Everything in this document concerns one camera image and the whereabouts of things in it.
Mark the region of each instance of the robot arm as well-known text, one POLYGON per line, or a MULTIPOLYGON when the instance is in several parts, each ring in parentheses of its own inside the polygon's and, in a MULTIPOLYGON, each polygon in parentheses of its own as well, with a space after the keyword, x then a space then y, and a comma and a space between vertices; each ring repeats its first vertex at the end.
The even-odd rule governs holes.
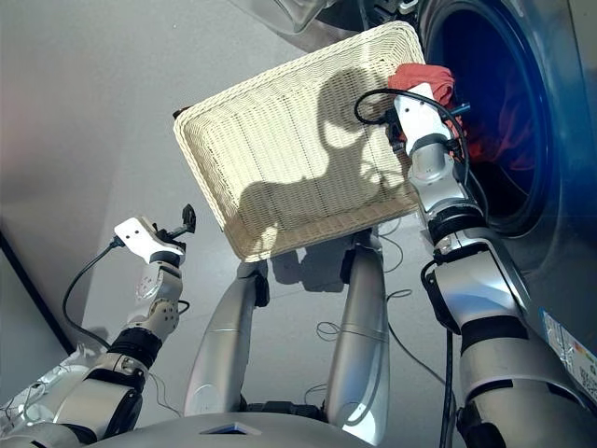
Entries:
MULTIPOLYGON (((412 91, 433 98, 429 85, 412 91)), ((590 447, 597 422, 565 368, 524 321, 521 276, 447 149, 435 108, 398 96, 412 160, 409 177, 435 246, 423 285, 437 320, 462 335, 465 407, 457 426, 469 448, 590 447)))
POLYGON ((144 217, 130 218, 115 227, 122 243, 147 263, 136 289, 134 311, 107 352, 64 400, 54 425, 27 428, 3 443, 67 448, 95 443, 134 427, 148 371, 178 325, 183 288, 179 267, 185 259, 185 245, 174 238, 195 230, 190 205, 183 219, 184 226, 172 232, 158 231, 144 217))

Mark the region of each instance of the red towel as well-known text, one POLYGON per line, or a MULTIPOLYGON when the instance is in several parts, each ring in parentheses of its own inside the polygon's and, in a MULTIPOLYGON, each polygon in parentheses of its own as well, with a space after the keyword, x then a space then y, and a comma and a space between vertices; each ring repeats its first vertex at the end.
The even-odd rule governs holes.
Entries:
POLYGON ((434 99, 441 105, 448 105, 454 90, 454 78, 449 68, 424 63, 403 63, 396 73, 388 77, 390 89, 407 91, 419 84, 431 85, 434 99))

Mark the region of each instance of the cable connector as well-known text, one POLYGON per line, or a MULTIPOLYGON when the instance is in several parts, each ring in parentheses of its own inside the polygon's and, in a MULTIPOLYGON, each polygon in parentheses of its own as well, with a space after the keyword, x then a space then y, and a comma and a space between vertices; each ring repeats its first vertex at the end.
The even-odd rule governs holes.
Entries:
POLYGON ((125 244, 120 239, 120 237, 118 235, 114 235, 114 237, 112 238, 112 241, 110 242, 109 246, 112 247, 113 249, 115 249, 117 247, 124 247, 125 244))

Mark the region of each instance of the washing machine door opening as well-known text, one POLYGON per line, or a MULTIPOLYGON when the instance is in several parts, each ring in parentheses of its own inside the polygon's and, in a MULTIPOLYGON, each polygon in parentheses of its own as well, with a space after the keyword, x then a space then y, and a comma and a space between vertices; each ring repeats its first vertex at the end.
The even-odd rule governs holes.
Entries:
POLYGON ((490 225, 524 234, 544 203, 549 154, 543 83, 531 52, 504 14, 479 2, 442 8, 426 43, 427 62, 452 70, 456 102, 471 104, 463 127, 490 225))

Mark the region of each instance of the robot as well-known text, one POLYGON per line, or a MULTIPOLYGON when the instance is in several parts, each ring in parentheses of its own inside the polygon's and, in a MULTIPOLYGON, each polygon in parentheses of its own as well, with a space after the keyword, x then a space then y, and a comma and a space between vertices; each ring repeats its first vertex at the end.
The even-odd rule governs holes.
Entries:
MULTIPOLYGON (((555 353, 525 324, 527 289, 488 228, 466 164, 455 161, 442 109, 429 98, 428 84, 399 93, 393 113, 407 137, 409 180, 435 248, 422 282, 437 321, 462 336, 458 430, 469 448, 596 446, 597 420, 555 353)), ((464 140, 462 129, 459 134, 464 140)), ((269 290, 265 261, 241 263, 203 336, 185 417, 134 429, 148 371, 178 324, 186 247, 176 238, 186 231, 194 231, 189 209, 185 225, 172 232, 143 217, 115 227, 117 241, 146 262, 129 322, 53 423, 12 434, 2 447, 378 444, 388 414, 389 338, 382 251, 373 231, 354 236, 343 263, 349 290, 322 408, 244 401, 252 313, 268 304, 269 290)))

